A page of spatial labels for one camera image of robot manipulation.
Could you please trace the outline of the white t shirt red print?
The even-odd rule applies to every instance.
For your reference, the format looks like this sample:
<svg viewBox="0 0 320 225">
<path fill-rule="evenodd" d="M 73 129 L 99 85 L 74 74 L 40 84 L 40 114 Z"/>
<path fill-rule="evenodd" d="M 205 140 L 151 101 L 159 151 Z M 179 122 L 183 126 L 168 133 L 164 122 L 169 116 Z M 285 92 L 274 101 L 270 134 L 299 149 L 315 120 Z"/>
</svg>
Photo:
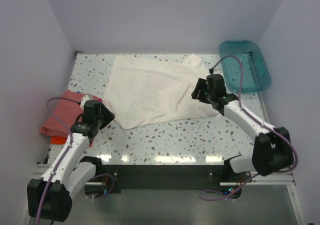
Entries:
<svg viewBox="0 0 320 225">
<path fill-rule="evenodd" d="M 117 56 L 102 101 L 125 130 L 207 118 L 218 112 L 191 97 L 198 79 L 207 75 L 203 59 L 195 54 L 182 63 Z"/>
</svg>

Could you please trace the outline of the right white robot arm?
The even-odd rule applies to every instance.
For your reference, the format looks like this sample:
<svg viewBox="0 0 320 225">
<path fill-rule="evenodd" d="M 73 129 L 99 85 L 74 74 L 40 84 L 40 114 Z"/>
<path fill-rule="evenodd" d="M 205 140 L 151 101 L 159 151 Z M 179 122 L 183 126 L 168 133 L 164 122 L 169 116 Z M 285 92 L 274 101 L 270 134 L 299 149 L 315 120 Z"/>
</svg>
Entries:
<svg viewBox="0 0 320 225">
<path fill-rule="evenodd" d="M 289 131 L 266 123 L 248 110 L 237 95 L 227 93 L 222 75 L 210 74 L 205 79 L 199 78 L 191 97 L 210 104 L 253 141 L 251 155 L 237 155 L 224 161 L 222 174 L 227 181 L 235 181 L 244 172 L 256 171 L 267 176 L 294 165 L 295 154 Z"/>
</svg>

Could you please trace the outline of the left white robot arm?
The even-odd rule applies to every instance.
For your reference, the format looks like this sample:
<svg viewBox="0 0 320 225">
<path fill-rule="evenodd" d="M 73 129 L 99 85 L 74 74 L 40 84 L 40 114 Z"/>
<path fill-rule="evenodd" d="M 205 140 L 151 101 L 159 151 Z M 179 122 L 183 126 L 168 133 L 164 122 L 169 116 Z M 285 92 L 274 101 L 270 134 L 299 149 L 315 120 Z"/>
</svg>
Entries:
<svg viewBox="0 0 320 225">
<path fill-rule="evenodd" d="M 27 185 L 28 214 L 35 218 L 36 224 L 41 219 L 64 222 L 71 212 L 73 198 L 89 180 L 103 179 L 111 183 L 111 187 L 103 192 L 103 197 L 116 184 L 116 176 L 104 172 L 100 158 L 82 157 L 99 131 L 115 115 L 99 100 L 81 101 L 78 105 L 83 112 L 69 128 L 61 152 L 40 178 L 32 178 Z"/>
</svg>

